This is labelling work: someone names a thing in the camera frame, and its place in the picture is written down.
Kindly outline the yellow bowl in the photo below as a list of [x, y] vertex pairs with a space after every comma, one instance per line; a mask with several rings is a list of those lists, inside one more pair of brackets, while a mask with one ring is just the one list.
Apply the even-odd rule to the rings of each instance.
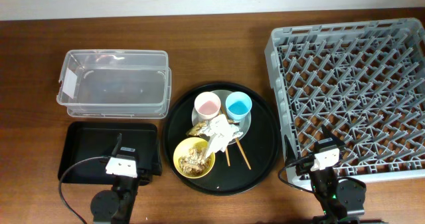
[[183, 175], [186, 178], [189, 179], [198, 179], [201, 177], [206, 176], [206, 174], [208, 174], [214, 164], [215, 164], [215, 153], [212, 153], [209, 158], [210, 158], [210, 167], [209, 169], [207, 169], [203, 174], [201, 174], [200, 176], [197, 177], [193, 177], [193, 176], [189, 176], [183, 173], [183, 171], [181, 170], [181, 168], [179, 167], [179, 158], [181, 156], [184, 156], [188, 150], [190, 148], [207, 148], [208, 142], [202, 138], [198, 138], [198, 137], [192, 137], [192, 138], [187, 138], [185, 140], [183, 140], [176, 148], [173, 154], [173, 164], [175, 166], [175, 168], [177, 169], [177, 171]]

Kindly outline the gold foil wrapper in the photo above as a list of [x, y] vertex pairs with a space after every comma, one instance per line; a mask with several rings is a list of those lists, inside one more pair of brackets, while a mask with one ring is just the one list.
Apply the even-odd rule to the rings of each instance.
[[188, 132], [186, 132], [187, 136], [198, 136], [200, 134], [200, 130], [208, 125], [208, 121], [202, 121], [195, 124]]

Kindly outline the white napkin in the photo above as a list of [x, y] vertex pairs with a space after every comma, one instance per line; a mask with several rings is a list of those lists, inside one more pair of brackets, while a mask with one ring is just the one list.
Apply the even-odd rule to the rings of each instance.
[[201, 134], [209, 137], [205, 156], [209, 157], [218, 151], [224, 152], [227, 145], [235, 138], [241, 137], [244, 132], [234, 124], [229, 124], [226, 116], [220, 114], [210, 120], [206, 127], [200, 130]]

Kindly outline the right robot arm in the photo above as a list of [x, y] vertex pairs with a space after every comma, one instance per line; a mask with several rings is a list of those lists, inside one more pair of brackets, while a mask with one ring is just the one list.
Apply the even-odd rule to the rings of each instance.
[[314, 223], [359, 223], [365, 214], [366, 185], [352, 177], [338, 177], [334, 167], [341, 159], [345, 142], [321, 127], [324, 139], [313, 148], [313, 164], [308, 174], [313, 194], [323, 210], [322, 216], [313, 218]]

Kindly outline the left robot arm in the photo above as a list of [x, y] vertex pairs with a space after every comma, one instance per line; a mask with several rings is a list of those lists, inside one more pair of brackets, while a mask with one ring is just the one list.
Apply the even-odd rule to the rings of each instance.
[[114, 178], [110, 190], [97, 193], [90, 204], [93, 223], [129, 223], [137, 195], [138, 178], [136, 159], [122, 150], [122, 134], [112, 154], [107, 157], [106, 174]]

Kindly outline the food scraps and rice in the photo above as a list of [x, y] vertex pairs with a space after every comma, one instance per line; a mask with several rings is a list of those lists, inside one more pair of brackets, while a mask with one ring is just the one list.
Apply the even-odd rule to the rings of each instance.
[[184, 174], [197, 177], [210, 167], [210, 158], [206, 157], [205, 148], [190, 148], [179, 158], [179, 167]]

